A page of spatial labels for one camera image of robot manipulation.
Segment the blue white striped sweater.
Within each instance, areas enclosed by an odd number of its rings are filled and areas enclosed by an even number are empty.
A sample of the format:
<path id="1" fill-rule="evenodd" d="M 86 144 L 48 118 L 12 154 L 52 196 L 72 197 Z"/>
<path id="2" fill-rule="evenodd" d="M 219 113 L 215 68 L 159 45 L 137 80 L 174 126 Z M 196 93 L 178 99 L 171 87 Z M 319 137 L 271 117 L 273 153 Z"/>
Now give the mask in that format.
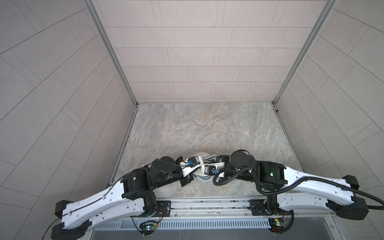
<path id="1" fill-rule="evenodd" d="M 210 155 L 205 152 L 199 152 L 196 155 L 202 157 L 203 163 L 193 173 L 193 177 L 202 182 L 211 181 L 212 177 L 219 171 L 219 169 L 222 169 L 225 166 L 222 158 L 216 154 Z"/>

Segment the white teddy bear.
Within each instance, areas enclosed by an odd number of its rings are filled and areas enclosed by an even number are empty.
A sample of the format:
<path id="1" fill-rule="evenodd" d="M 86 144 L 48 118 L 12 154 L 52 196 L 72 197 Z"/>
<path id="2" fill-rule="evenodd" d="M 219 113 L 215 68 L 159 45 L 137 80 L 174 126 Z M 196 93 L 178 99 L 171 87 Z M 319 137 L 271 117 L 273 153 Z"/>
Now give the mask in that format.
<path id="1" fill-rule="evenodd" d="M 189 158 L 189 161 L 195 161 L 196 163 L 203 164 L 203 159 L 206 157 L 209 157 L 210 155 L 206 152 L 199 152 L 194 154 L 192 157 Z"/>

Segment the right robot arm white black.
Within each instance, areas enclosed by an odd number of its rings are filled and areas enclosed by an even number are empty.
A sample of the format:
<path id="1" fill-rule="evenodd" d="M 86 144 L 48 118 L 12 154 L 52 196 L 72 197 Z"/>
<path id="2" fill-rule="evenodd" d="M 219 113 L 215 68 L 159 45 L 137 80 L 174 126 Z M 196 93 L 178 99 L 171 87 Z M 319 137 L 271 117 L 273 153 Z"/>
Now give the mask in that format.
<path id="1" fill-rule="evenodd" d="M 363 220 L 369 213 L 363 198 L 357 197 L 356 177 L 327 179 L 306 174 L 279 163 L 257 161 L 245 150 L 225 156 L 229 162 L 215 172 L 213 184 L 223 186 L 234 180 L 255 183 L 266 196 L 261 204 L 251 204 L 258 215 L 282 215 L 296 209 L 320 209 L 348 220 Z"/>

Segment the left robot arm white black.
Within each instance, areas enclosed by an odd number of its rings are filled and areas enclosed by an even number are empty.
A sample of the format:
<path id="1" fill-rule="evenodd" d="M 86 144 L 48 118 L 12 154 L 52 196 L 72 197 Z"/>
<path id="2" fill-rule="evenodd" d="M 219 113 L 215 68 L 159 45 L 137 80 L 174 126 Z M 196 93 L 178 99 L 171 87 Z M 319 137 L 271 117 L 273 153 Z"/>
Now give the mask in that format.
<path id="1" fill-rule="evenodd" d="M 77 240 L 87 231 L 123 217 L 169 217 L 171 202 L 158 202 L 154 190 L 174 182 L 187 185 L 202 163 L 200 156 L 187 160 L 162 157 L 129 172 L 108 189 L 86 199 L 59 201 L 55 214 L 61 223 L 52 228 L 51 238 Z"/>

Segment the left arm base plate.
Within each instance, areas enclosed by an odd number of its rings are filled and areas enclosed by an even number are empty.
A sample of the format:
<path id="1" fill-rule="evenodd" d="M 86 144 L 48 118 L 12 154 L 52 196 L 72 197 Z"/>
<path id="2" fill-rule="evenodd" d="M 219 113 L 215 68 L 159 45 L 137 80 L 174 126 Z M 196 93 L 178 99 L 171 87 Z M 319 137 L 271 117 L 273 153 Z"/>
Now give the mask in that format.
<path id="1" fill-rule="evenodd" d="M 171 212 L 171 201 L 144 202 L 143 213 L 134 215 L 134 217 L 169 217 Z"/>

